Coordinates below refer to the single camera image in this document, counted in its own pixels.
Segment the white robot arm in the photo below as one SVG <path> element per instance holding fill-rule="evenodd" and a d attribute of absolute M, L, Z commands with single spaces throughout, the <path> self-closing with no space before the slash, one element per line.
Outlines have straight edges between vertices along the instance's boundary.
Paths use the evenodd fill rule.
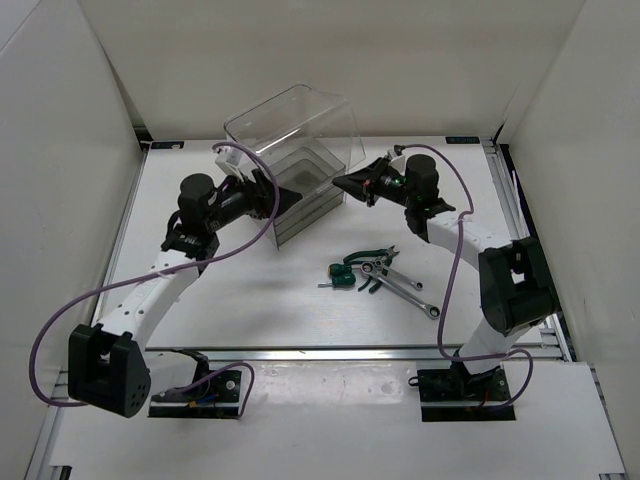
<path fill-rule="evenodd" d="M 255 181 L 228 176 L 218 187 L 204 174 L 182 181 L 179 210 L 171 216 L 162 251 L 149 270 L 154 275 L 140 277 L 127 298 L 95 325 L 78 325 L 71 333 L 71 398 L 131 417 L 150 395 L 190 385 L 209 373 L 208 362 L 193 352 L 143 352 L 162 318 L 199 278 L 206 262 L 181 267 L 212 259 L 220 245 L 216 232 L 225 225 L 245 214 L 267 218 L 273 211 L 273 185 L 258 169 L 253 176 Z M 279 188 L 279 198 L 276 216 L 300 195 Z"/>
<path fill-rule="evenodd" d="M 459 222 L 464 222 L 460 258 L 478 270 L 484 313 L 469 341 L 456 352 L 459 360 L 452 362 L 453 375 L 464 390 L 477 379 L 488 378 L 526 331 L 558 311 L 559 300 L 537 239 L 511 241 L 459 220 L 454 208 L 439 197 L 435 160 L 413 155 L 405 161 L 404 148 L 394 147 L 385 157 L 333 183 L 369 207 L 379 198 L 405 207 L 407 225 L 414 234 L 454 254 Z M 405 163 L 402 175 L 398 168 Z M 514 273 L 523 274 L 524 279 L 516 282 Z"/>

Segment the transparent container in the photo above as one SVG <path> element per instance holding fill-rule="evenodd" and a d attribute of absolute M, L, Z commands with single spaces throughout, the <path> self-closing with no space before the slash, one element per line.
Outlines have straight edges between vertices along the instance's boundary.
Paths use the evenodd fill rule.
<path fill-rule="evenodd" d="M 267 232 L 279 247 L 344 202 L 333 178 L 364 159 L 355 117 L 347 101 L 307 85 L 294 85 L 224 124 L 227 138 L 253 149 L 278 185 L 302 199 L 276 219 Z M 255 165 L 230 151 L 216 163 L 231 175 L 249 175 Z"/>

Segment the green screwdriver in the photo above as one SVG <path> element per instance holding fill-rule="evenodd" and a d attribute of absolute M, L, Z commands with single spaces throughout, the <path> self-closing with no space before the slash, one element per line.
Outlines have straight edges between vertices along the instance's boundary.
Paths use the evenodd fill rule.
<path fill-rule="evenodd" d="M 319 283 L 319 287 L 346 288 L 356 284 L 356 276 L 351 273 L 345 273 L 331 278 L 330 282 Z"/>

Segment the white wall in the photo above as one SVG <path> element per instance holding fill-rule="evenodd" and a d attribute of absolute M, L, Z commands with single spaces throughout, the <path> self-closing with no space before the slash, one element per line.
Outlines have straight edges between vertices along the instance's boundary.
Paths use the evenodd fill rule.
<path fill-rule="evenodd" d="M 640 478 L 639 46 L 639 2 L 587 1 L 512 148 L 631 478 Z"/>
<path fill-rule="evenodd" d="M 366 134 L 492 135 L 519 123 L 583 0 L 81 0 L 159 139 L 212 138 L 297 81 Z"/>
<path fill-rule="evenodd" d="M 0 1 L 0 50 L 35 8 L 38 0 Z"/>
<path fill-rule="evenodd" d="M 0 18 L 13 6 L 2 5 Z M 0 46 L 0 465 L 7 479 L 24 475 L 45 413 L 27 380 L 30 345 L 55 309 L 99 283 L 140 159 L 75 0 L 42 0 L 24 22 L 19 17 L 0 21 L 7 26 L 0 33 L 22 23 Z M 69 314 L 45 342 L 38 362 L 45 391 L 68 332 L 86 313 Z"/>

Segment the ratchet wrench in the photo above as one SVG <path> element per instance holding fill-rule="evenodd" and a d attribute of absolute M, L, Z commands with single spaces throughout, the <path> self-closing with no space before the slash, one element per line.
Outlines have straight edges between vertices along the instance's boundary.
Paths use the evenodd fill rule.
<path fill-rule="evenodd" d="M 375 264 L 371 262 L 365 262 L 360 267 L 360 270 L 362 270 L 362 273 L 372 277 L 374 280 L 382 282 L 382 284 L 386 286 L 389 290 L 391 290 L 393 293 L 404 298 L 409 303 L 412 303 L 413 305 L 418 307 L 431 320 L 437 320 L 440 317 L 440 309 L 438 307 L 436 307 L 435 305 L 431 305 L 429 303 L 425 303 L 420 298 L 413 295 L 410 291 L 404 289 L 397 283 L 389 280 L 384 275 L 380 275 Z"/>
<path fill-rule="evenodd" d="M 397 270 L 394 270 L 393 268 L 387 267 L 380 260 L 375 260 L 373 263 L 374 263 L 374 265 L 376 266 L 376 268 L 378 269 L 379 272 L 382 273 L 383 270 L 386 270 L 387 271 L 387 276 L 390 275 L 392 277 L 396 277 L 399 280 L 402 280 L 403 282 L 408 283 L 413 288 L 415 288 L 417 291 L 419 291 L 419 292 L 422 291 L 422 282 L 417 282 L 417 281 L 407 277 L 403 273 L 400 273 Z"/>

